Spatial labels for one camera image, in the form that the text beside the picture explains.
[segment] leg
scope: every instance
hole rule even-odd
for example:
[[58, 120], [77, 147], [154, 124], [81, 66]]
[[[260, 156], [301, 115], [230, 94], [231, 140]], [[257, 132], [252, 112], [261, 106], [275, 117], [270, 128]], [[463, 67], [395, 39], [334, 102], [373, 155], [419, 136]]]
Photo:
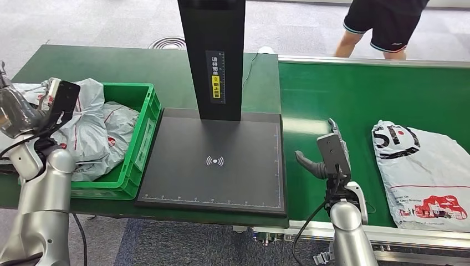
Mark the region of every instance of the leg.
[[405, 49], [415, 31], [420, 16], [397, 13], [377, 5], [370, 45], [384, 53], [385, 59], [406, 60]]
[[362, 36], [363, 34], [346, 31], [336, 49], [335, 57], [350, 57], [354, 47], [362, 39]]
[[349, 57], [364, 33], [372, 28], [370, 0], [353, 0], [343, 26], [346, 32], [341, 39], [335, 57]]
[[396, 59], [396, 60], [406, 60], [405, 50], [401, 50], [398, 53], [388, 53], [384, 52], [385, 59]]

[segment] black shorts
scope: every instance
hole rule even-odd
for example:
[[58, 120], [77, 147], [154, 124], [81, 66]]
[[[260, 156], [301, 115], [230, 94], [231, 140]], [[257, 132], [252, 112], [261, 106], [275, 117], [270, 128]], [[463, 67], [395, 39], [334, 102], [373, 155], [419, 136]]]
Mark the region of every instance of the black shorts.
[[375, 0], [353, 0], [343, 25], [354, 34], [372, 29], [372, 47], [398, 53], [406, 48], [420, 17], [397, 13]]

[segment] wire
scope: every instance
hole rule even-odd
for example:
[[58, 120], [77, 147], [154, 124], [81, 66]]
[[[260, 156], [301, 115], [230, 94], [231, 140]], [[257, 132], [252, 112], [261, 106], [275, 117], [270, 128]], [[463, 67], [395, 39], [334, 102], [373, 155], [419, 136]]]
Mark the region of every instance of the wire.
[[310, 221], [315, 217], [315, 215], [325, 207], [325, 205], [330, 201], [331, 197], [336, 194], [336, 192], [338, 191], [338, 187], [339, 187], [339, 181], [336, 183], [336, 187], [335, 189], [333, 190], [333, 193], [328, 195], [327, 197], [325, 197], [325, 200], [323, 201], [322, 204], [320, 204], [320, 206], [318, 206], [318, 208], [316, 208], [316, 210], [314, 210], [314, 212], [310, 215], [310, 217], [307, 219], [307, 221], [305, 221], [304, 225], [301, 227], [301, 229], [299, 230], [299, 233], [297, 233], [297, 235], [295, 236], [294, 238], [294, 242], [292, 243], [292, 256], [294, 256], [294, 259], [295, 261], [301, 265], [301, 266], [305, 266], [304, 263], [302, 263], [302, 261], [297, 257], [296, 253], [295, 253], [295, 245], [297, 245], [297, 241], [299, 240], [300, 236], [302, 235], [302, 232], [304, 232], [305, 228], [307, 227], [307, 225], [310, 223]]
[[256, 59], [256, 57], [258, 57], [258, 54], [259, 54], [259, 53], [256, 53], [256, 54], [253, 56], [253, 58], [251, 59], [250, 67], [249, 67], [249, 69], [248, 69], [248, 75], [247, 75], [247, 77], [245, 78], [245, 80], [243, 81], [242, 91], [243, 91], [243, 89], [245, 88], [245, 84], [247, 83], [248, 78], [249, 78], [249, 76], [250, 76], [250, 74], [251, 74], [251, 70], [253, 69], [253, 62], [254, 62], [254, 60]]
[[72, 213], [72, 216], [75, 219], [76, 225], [78, 226], [78, 230], [80, 230], [81, 240], [83, 240], [83, 265], [88, 266], [88, 255], [87, 255], [88, 248], [86, 246], [85, 231], [83, 231], [83, 227], [81, 226], [80, 220], [78, 220], [76, 213]]
[[24, 139], [24, 140], [20, 140], [20, 141], [16, 142], [15, 144], [12, 144], [10, 147], [8, 147], [8, 148], [4, 149], [2, 152], [0, 152], [0, 160], [9, 160], [9, 157], [4, 157], [4, 155], [5, 155], [9, 150], [11, 150], [11, 149], [13, 149], [13, 148], [15, 148], [15, 147], [17, 147], [17, 146], [23, 144], [23, 143], [26, 143], [26, 142], [28, 142], [28, 141], [30, 141], [30, 140], [32, 140], [32, 139], [35, 139], [35, 138], [37, 138], [37, 137], [41, 137], [41, 136], [43, 136], [43, 135], [45, 135], [45, 134], [51, 132], [53, 129], [54, 129], [54, 128], [51, 128], [51, 129], [49, 129], [49, 130], [44, 130], [43, 132], [37, 133], [36, 135], [33, 135], [33, 136], [31, 136], [31, 137], [27, 137], [27, 138]]
[[24, 140], [21, 140], [21, 141], [16, 142], [15, 144], [11, 145], [10, 147], [8, 147], [8, 148], [4, 149], [2, 152], [0, 152], [0, 158], [2, 158], [2, 160], [5, 160], [4, 158], [6, 158], [6, 157], [3, 157], [3, 155], [5, 155], [9, 150], [11, 150], [11, 149], [13, 149], [13, 148], [15, 148], [15, 147], [17, 147], [17, 146], [19, 146], [19, 145], [25, 143], [25, 142], [28, 142], [28, 141], [30, 141], [30, 140], [32, 140], [32, 139], [35, 139], [35, 138], [39, 137], [40, 135], [42, 135], [42, 134], [44, 134], [44, 133], [37, 134], [37, 135], [31, 136], [31, 137], [27, 137], [27, 138], [24, 139]]

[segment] gray floor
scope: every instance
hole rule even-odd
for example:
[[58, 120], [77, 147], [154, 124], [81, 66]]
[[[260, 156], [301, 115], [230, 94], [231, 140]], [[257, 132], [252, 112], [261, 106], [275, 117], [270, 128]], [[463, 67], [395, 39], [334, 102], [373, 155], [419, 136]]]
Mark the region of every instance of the gray floor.
[[[347, 11], [342, 6], [249, 1], [245, 49], [255, 52], [268, 45], [279, 54], [331, 55], [344, 31], [341, 24]], [[157, 38], [183, 35], [176, 0], [0, 0], [0, 21], [0, 59], [7, 62], [10, 75], [45, 43], [146, 48]], [[381, 58], [369, 46], [370, 35], [358, 44], [353, 57]], [[470, 61], [470, 11], [426, 10], [408, 46], [408, 57]], [[14, 213], [0, 210], [0, 248]], [[229, 227], [128, 223], [105, 217], [82, 220], [90, 266], [292, 265], [288, 243], [268, 249], [245, 245], [250, 236], [234, 234]], [[83, 265], [74, 222], [69, 239], [72, 265]], [[317, 244], [303, 245], [303, 256], [309, 258], [319, 249]], [[162, 257], [160, 250], [173, 253]]]

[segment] white plastic bag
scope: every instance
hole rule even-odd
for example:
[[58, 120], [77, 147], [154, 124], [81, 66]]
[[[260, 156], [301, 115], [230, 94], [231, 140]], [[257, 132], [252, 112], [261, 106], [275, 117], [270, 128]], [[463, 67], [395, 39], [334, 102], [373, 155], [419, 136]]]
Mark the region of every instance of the white plastic bag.
[[399, 228], [470, 232], [470, 155], [455, 140], [380, 120], [372, 141]]
[[[103, 85], [93, 79], [85, 79], [76, 84], [80, 86], [80, 94], [73, 117], [52, 137], [70, 151], [76, 162], [99, 160], [109, 153], [103, 117]], [[32, 104], [39, 105], [40, 99], [45, 95], [46, 89], [41, 84], [14, 84], [14, 86]], [[45, 99], [43, 105], [51, 102], [52, 99]], [[4, 135], [0, 137], [1, 150], [12, 143], [13, 140]]]
[[108, 102], [103, 106], [103, 114], [108, 131], [109, 154], [97, 162], [78, 164], [72, 181], [93, 181], [109, 173], [126, 157], [139, 112]]

